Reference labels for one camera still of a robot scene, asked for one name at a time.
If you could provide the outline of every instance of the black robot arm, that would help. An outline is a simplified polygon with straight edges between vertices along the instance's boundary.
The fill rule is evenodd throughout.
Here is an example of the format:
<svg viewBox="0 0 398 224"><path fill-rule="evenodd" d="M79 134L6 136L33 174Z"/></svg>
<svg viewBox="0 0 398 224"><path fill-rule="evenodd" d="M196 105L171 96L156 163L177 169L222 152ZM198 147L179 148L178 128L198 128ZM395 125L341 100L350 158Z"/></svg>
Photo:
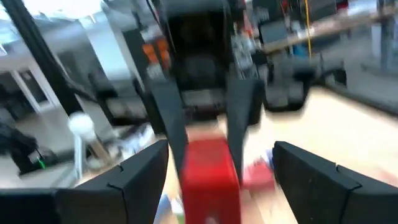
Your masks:
<svg viewBox="0 0 398 224"><path fill-rule="evenodd" d="M287 142L276 142L272 152L275 177L299 224L398 222L398 188Z"/></svg>

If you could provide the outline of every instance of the table surface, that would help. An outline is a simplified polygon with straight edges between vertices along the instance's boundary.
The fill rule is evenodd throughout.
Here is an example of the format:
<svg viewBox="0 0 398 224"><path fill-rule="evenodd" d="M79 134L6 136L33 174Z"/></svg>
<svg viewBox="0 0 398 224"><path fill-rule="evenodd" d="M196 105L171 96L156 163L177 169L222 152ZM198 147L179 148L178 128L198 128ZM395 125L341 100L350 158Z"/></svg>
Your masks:
<svg viewBox="0 0 398 224"><path fill-rule="evenodd" d="M203 133L225 132L223 119L218 125L188 128L190 139ZM287 141L330 161L398 187L398 146L394 138L398 120L323 89L313 89L304 110L297 114L263 114L258 127L248 131L244 163L250 164L275 141ZM172 157L164 192L174 198L179 191ZM286 201L275 191L245 196L243 223L297 223ZM163 223L177 223L167 215Z"/></svg>

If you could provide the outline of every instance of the green light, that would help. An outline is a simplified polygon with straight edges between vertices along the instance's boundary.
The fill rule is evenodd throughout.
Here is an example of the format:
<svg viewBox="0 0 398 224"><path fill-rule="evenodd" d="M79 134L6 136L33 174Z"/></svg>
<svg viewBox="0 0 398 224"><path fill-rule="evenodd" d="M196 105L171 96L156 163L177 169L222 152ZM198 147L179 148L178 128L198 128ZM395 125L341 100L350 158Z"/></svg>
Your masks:
<svg viewBox="0 0 398 224"><path fill-rule="evenodd" d="M41 161L40 159L39 159L39 164L40 164L40 166L42 167L42 169L45 169L45 164L44 164L44 162Z"/></svg>

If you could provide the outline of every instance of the small red object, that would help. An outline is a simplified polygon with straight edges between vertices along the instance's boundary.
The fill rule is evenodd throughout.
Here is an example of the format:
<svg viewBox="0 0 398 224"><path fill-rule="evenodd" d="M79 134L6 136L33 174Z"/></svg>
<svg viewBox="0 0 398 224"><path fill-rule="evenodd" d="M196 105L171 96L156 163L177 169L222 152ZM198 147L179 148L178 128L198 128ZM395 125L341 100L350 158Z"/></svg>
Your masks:
<svg viewBox="0 0 398 224"><path fill-rule="evenodd" d="M187 146L181 189L187 224L240 224L239 181L225 138Z"/></svg>
<svg viewBox="0 0 398 224"><path fill-rule="evenodd" d="M273 189L274 177L263 158L246 167L243 171L243 188L249 190Z"/></svg>

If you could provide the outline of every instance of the yellow cable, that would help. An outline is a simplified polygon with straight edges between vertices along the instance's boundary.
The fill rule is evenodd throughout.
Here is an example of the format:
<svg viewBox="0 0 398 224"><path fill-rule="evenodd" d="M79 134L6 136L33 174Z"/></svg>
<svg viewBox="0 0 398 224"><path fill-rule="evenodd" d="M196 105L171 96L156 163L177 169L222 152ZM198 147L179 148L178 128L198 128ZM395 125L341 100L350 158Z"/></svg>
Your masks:
<svg viewBox="0 0 398 224"><path fill-rule="evenodd" d="M307 39L308 39L308 56L311 58L311 38L310 38L310 12L308 10L308 0L305 0L305 17L307 20Z"/></svg>

